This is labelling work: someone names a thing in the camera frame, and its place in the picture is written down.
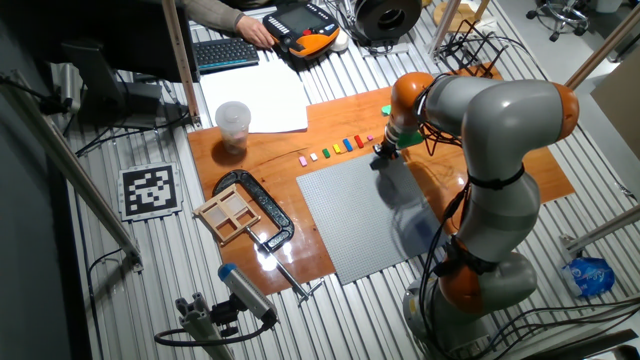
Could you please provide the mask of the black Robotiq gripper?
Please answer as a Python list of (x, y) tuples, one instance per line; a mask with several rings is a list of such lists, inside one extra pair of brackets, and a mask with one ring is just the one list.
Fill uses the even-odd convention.
[(380, 144), (376, 144), (373, 146), (374, 153), (378, 157), (382, 157), (381, 153), (390, 153), (389, 158), (391, 160), (395, 160), (399, 157), (397, 141), (394, 139), (383, 138)]

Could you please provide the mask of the person's bare hand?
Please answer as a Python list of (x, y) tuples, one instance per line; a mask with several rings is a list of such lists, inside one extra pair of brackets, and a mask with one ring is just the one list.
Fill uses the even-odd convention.
[(275, 45), (274, 39), (264, 25), (252, 18), (243, 15), (235, 25), (236, 33), (244, 40), (262, 49), (269, 49)]

